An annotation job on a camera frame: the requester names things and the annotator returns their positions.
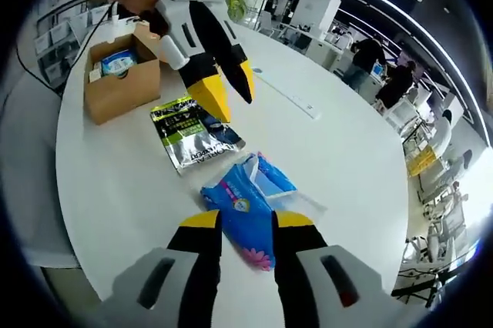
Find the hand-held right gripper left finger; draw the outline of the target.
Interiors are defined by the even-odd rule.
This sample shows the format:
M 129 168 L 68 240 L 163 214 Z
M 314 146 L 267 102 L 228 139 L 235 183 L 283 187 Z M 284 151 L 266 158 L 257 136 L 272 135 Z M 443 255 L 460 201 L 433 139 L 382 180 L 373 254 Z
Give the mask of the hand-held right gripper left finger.
M 221 251 L 219 211 L 185 219 L 167 247 L 151 250 L 115 278 L 99 307 L 99 326 L 211 326 Z

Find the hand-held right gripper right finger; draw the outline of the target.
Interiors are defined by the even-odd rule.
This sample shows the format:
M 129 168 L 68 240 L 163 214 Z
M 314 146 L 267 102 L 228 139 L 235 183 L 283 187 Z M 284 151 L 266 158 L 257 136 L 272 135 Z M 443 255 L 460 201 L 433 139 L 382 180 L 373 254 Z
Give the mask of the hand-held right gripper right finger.
M 287 327 L 403 327 L 404 305 L 381 276 L 341 246 L 329 246 L 300 213 L 273 213 L 274 278 Z

